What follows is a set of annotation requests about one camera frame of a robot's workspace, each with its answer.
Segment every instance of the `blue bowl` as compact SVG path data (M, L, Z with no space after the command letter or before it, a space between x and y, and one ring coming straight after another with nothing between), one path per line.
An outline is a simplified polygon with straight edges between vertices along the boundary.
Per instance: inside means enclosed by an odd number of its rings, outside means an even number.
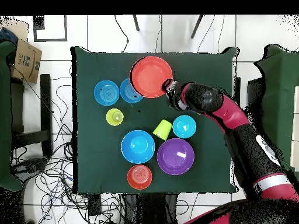
M100 81L93 90L96 101L103 106L111 106L119 99L119 87L110 81Z
M154 155L155 142L145 131L131 131L121 142L121 152L128 162L142 164Z
M131 86L129 78L124 80L120 85L120 95L127 103L136 103L142 100L142 96L138 94Z
M188 115L178 116L172 124L172 130L179 138L190 138L196 131L195 120Z

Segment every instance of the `black chair leg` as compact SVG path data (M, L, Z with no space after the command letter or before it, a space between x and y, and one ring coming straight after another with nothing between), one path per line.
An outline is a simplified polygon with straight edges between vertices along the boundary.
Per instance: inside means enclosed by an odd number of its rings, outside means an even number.
M139 31L139 25L138 25L138 22L137 22L137 17L136 17L136 15L133 15L133 19L134 19L134 22L135 22L136 30Z
M191 39L194 38L194 36L195 36L195 34L196 34L196 31L197 31L197 28L199 27L199 23L201 22L203 16L204 16L204 15L199 15L199 18L198 18L198 20L197 20L197 22L196 22L196 24L195 24L194 30L193 30L193 32L192 32L192 34L191 34Z

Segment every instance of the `red plate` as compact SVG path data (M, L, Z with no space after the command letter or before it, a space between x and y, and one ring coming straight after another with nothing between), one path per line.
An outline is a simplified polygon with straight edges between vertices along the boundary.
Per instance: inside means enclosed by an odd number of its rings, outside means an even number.
M172 78L169 64L162 58L148 56L139 59L131 68L130 83L137 93L146 98L164 95L162 84Z
M138 164L128 171L128 183L136 190L147 188L152 182L152 172L144 165Z

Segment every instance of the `purple bowl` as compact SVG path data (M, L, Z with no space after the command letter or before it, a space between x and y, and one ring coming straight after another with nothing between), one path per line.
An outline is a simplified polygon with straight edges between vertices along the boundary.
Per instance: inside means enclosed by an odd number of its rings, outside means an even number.
M157 161L165 173L180 175L191 168L194 162L194 151L184 139L172 138L160 146Z

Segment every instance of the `green tablecloth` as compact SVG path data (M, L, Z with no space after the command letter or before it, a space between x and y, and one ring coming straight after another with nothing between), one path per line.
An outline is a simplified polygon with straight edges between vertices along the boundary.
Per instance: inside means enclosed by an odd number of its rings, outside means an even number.
M191 112L175 111L167 105L166 96L143 98L136 104L128 104L120 97L112 106L101 106L94 99L93 89L102 80L120 86L129 77L136 60L154 55L169 63L178 81L219 86L231 93L232 58L236 52L236 48L230 48L225 54L106 54L72 48L73 61L77 61L77 105L73 103L78 117L78 164L74 164L74 169L78 166L78 177L74 173L74 179L78 180L77 192L140 193L127 182L127 172L133 164L125 160L120 150L123 137L132 130L147 131L156 145L154 156L145 164L152 171L152 183L143 193L235 192L230 184L230 154L220 129L211 120ZM106 122L106 113L111 108L124 113L124 121L117 127ZM162 119L172 123L181 114L196 120L196 133L187 139L194 149L195 160L188 172L171 176L157 164L157 150L163 140L152 132Z

